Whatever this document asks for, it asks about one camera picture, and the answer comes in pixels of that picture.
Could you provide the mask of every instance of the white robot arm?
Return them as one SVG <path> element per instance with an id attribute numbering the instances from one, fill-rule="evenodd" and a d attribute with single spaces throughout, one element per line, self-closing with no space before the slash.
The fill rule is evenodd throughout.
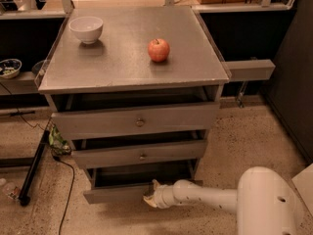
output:
<path id="1" fill-rule="evenodd" d="M 287 182 L 265 167 L 253 167 L 237 190 L 200 187 L 187 180 L 160 185 L 144 200 L 154 208 L 205 203 L 237 215 L 239 235 L 296 235 L 303 218 L 302 203 Z"/>

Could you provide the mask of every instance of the drawer handle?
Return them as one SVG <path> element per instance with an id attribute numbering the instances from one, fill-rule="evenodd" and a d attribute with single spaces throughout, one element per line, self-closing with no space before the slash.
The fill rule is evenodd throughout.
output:
<path id="1" fill-rule="evenodd" d="M 146 159 L 147 155 L 145 154 L 141 154 L 140 157 L 139 157 L 139 160 L 140 161 L 144 161 Z"/>
<path id="2" fill-rule="evenodd" d="M 142 127 L 145 125 L 145 121 L 142 118 L 138 118 L 136 121 L 137 127 Z"/>

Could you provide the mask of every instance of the bottle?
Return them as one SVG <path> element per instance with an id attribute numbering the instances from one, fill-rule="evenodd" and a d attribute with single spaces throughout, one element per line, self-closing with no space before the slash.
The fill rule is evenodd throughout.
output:
<path id="1" fill-rule="evenodd" d="M 21 189 L 13 182 L 7 182 L 5 178 L 0 178 L 0 186 L 2 186 L 2 192 L 8 196 L 8 198 L 18 201 Z"/>

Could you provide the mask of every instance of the dresser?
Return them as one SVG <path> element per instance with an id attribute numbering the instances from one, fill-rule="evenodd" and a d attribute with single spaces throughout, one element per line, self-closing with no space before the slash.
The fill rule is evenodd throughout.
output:
<path id="1" fill-rule="evenodd" d="M 152 180 L 193 180 L 229 81 L 188 6 L 74 9 L 103 33 L 80 43 L 65 22 L 39 93 L 72 157 L 90 181 L 90 204 L 140 201 Z M 168 59 L 154 63 L 148 43 L 163 38 Z"/>

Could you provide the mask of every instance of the small bowl of food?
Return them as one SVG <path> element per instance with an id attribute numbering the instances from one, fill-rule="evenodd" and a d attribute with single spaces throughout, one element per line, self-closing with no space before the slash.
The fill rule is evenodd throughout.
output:
<path id="1" fill-rule="evenodd" d="M 95 43 L 102 34 L 104 22 L 97 17 L 79 17 L 69 22 L 74 36 L 85 44 Z"/>
<path id="2" fill-rule="evenodd" d="M 11 79 L 20 74 L 22 62 L 18 59 L 6 59 L 0 62 L 0 77 Z"/>

